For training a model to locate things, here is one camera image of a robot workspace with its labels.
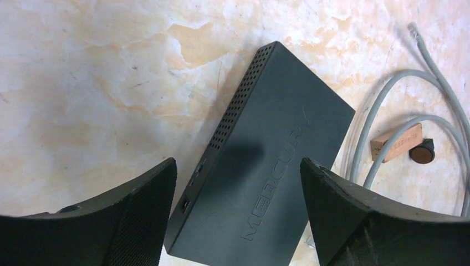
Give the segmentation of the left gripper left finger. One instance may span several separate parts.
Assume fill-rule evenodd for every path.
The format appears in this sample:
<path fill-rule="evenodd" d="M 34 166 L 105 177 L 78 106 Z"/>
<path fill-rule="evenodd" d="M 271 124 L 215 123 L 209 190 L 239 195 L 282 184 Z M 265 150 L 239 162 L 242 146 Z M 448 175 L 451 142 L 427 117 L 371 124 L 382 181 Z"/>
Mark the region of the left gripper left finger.
<path fill-rule="evenodd" d="M 168 158 L 56 213 L 1 216 L 1 264 L 158 265 L 176 180 Z"/>

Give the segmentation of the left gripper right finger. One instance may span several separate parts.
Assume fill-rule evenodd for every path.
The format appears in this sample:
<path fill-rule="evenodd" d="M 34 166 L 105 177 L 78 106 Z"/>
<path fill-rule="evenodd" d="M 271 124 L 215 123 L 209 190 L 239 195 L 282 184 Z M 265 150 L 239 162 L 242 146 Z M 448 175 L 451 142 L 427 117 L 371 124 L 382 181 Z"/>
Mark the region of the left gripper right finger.
<path fill-rule="evenodd" d="M 320 265 L 469 264 L 469 219 L 391 200 L 309 158 L 300 174 Z"/>

